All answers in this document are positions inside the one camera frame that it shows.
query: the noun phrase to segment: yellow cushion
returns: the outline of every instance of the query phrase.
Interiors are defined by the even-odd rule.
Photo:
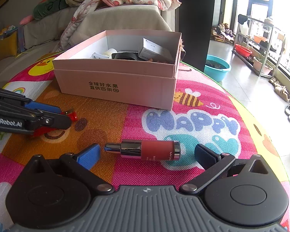
[[[0,40],[0,60],[17,55],[17,32]]]

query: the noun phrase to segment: blue basin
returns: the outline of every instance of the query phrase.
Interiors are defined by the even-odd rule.
[[[227,72],[231,70],[231,65],[228,64],[225,60],[223,60],[220,57],[217,57],[214,55],[207,55],[206,59],[220,63],[221,65],[225,67],[225,69],[216,69],[216,68],[205,65],[204,73],[208,75],[209,77],[211,77],[216,82],[220,82],[221,80],[223,80]]]

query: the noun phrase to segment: bolt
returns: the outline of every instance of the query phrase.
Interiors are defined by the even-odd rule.
[[[106,184],[100,184],[97,186],[97,189],[101,192],[108,192],[113,189],[112,185],[106,183]]]
[[[185,192],[193,192],[193,191],[196,191],[198,189],[198,187],[194,184],[184,184],[181,186],[181,188]]]

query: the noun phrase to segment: colorful mat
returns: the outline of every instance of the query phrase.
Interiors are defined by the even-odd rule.
[[[178,161],[137,161],[101,152],[93,173],[116,188],[119,185],[175,185],[199,175],[204,169],[194,159],[196,144],[217,153],[247,159],[261,154],[289,196],[282,225],[290,231],[290,184],[282,162],[263,127],[219,84],[194,68],[180,64],[172,111],[62,94],[55,80],[52,60],[46,56],[15,76],[4,88],[57,105],[74,108],[79,120],[68,130],[41,137],[0,132],[0,232],[13,223],[5,208],[8,190],[34,154],[47,159],[66,152],[78,153],[92,143],[101,147],[121,139],[178,140]]]

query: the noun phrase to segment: gray floor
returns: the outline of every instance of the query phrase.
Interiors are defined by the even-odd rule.
[[[267,130],[290,179],[290,122],[284,113],[288,103],[274,92],[268,79],[258,81],[257,75],[232,53],[231,45],[211,40],[208,53],[231,64],[231,71],[220,84]]]

